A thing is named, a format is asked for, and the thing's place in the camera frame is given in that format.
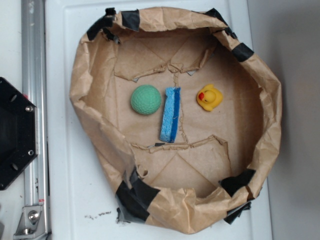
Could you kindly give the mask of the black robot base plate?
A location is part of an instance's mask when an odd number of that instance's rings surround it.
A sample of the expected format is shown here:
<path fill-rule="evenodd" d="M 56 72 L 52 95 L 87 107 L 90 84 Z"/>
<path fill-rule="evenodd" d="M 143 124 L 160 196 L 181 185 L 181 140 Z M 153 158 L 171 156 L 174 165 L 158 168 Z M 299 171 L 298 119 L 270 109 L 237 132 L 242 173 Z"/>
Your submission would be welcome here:
<path fill-rule="evenodd" d="M 6 190 L 38 155 L 36 110 L 21 92 L 0 78 L 0 189 Z"/>

